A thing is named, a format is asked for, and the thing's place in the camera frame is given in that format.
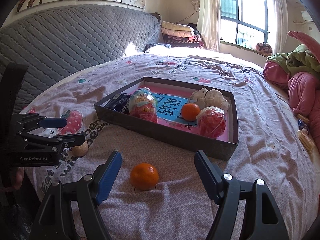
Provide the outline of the person's left hand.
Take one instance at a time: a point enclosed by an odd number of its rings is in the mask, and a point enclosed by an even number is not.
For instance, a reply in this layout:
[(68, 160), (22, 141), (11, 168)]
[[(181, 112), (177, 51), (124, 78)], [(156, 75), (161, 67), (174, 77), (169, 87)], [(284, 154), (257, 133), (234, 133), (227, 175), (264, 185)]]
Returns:
[(19, 167), (16, 171), (16, 176), (15, 176), (15, 183), (14, 183), (15, 190), (19, 190), (21, 188), (23, 179), (24, 179), (24, 168)]

